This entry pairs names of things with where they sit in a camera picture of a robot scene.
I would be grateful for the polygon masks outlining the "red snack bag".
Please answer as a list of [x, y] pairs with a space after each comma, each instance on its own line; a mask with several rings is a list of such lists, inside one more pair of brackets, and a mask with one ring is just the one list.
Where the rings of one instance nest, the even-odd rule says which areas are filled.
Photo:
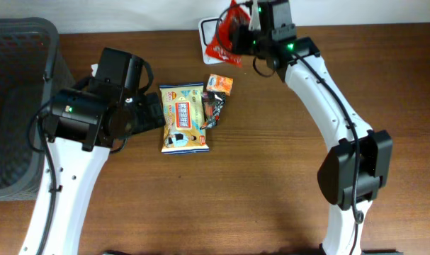
[[235, 0], [231, 0], [227, 13], [221, 16], [220, 21], [215, 22], [215, 34], [204, 53], [212, 59], [241, 67], [242, 58], [232, 53], [232, 41], [236, 29], [241, 25], [249, 25], [249, 14]]

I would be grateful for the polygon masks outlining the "black patterned snack packet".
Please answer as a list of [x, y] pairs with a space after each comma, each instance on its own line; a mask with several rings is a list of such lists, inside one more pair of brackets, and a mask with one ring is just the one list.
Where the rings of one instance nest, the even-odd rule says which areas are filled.
[[205, 91], [202, 94], [203, 110], [205, 122], [201, 125], [201, 130], [213, 128], [220, 119], [220, 112], [226, 101], [226, 94], [223, 92]]

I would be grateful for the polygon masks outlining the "small orange candy packet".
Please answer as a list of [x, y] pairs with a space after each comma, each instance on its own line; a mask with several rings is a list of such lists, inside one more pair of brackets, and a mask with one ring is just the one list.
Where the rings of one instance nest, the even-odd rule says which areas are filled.
[[231, 94], [234, 79], [211, 74], [208, 78], [206, 89], [212, 92], [224, 93], [227, 96]]

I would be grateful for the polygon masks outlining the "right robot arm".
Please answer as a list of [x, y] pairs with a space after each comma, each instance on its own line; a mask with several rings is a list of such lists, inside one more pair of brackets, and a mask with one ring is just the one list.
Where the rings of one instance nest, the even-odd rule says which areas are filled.
[[387, 184], [392, 138], [362, 119], [331, 78], [313, 40], [298, 37], [289, 1], [243, 4], [250, 20], [230, 32], [230, 52], [265, 60], [302, 101], [327, 147], [317, 181], [329, 203], [329, 222], [318, 252], [362, 254], [366, 214]]

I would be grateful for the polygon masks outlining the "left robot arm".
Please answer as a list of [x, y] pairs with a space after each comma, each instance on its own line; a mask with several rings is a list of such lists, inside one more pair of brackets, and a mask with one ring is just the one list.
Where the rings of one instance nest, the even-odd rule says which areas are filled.
[[122, 150], [116, 142], [165, 124], [158, 95], [148, 91], [153, 80], [144, 59], [106, 47], [91, 76], [33, 116], [44, 164], [21, 254], [77, 254], [98, 175]]

